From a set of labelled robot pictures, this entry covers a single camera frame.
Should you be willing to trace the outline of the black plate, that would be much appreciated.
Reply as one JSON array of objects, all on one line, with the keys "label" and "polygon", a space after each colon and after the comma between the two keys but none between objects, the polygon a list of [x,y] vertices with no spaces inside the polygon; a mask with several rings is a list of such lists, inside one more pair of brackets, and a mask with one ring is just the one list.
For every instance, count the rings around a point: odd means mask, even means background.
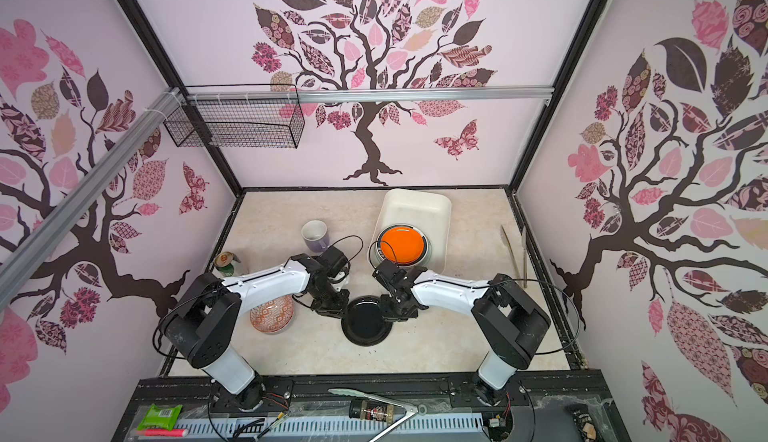
[{"label": "black plate", "polygon": [[353,299],[341,319],[344,336],[353,344],[363,347],[383,342],[392,330],[393,323],[383,318],[378,296],[367,295]]}]

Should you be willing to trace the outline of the red patterned bowl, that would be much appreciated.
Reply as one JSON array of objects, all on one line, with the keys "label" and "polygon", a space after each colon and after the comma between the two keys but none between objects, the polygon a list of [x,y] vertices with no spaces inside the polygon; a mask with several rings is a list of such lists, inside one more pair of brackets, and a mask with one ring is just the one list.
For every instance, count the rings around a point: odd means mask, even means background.
[{"label": "red patterned bowl", "polygon": [[272,335],[288,327],[294,312],[294,300],[286,295],[251,309],[249,319],[255,330]]}]

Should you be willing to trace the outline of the white plastic bin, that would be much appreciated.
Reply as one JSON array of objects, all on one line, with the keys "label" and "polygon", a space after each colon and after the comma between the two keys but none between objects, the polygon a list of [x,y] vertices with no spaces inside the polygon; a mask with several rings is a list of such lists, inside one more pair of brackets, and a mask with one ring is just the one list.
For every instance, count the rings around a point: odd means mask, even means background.
[{"label": "white plastic bin", "polygon": [[372,236],[374,260],[380,262],[384,255],[382,250],[386,244],[376,243],[384,231],[394,226],[408,226],[424,238],[425,254],[418,265],[442,271],[446,265],[451,210],[452,202],[445,195],[400,188],[388,191]]}]

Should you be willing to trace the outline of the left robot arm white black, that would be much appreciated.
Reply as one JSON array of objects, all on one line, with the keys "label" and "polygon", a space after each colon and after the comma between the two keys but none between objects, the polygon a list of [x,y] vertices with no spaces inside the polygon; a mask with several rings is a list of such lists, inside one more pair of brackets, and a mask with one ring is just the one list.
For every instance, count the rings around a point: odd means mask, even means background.
[{"label": "left robot arm white black", "polygon": [[232,346],[238,320],[267,302],[300,294],[312,296],[311,311],[341,319],[349,291],[339,284],[350,266],[342,251],[329,248],[320,255],[294,255],[281,265],[241,276],[219,278],[206,272],[160,320],[158,330],[189,365],[253,408],[264,388],[261,376]]}]

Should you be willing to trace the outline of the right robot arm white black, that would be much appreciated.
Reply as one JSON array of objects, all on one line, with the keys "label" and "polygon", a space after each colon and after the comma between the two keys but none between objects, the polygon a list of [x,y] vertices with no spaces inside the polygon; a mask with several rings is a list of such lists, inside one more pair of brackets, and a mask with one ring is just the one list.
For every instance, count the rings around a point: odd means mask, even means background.
[{"label": "right robot arm white black", "polygon": [[475,376],[481,397],[497,395],[518,371],[529,368],[551,326],[546,311],[502,273],[472,281],[385,260],[373,277],[387,291],[378,306],[388,322],[404,322],[433,307],[474,319],[489,346]]}]

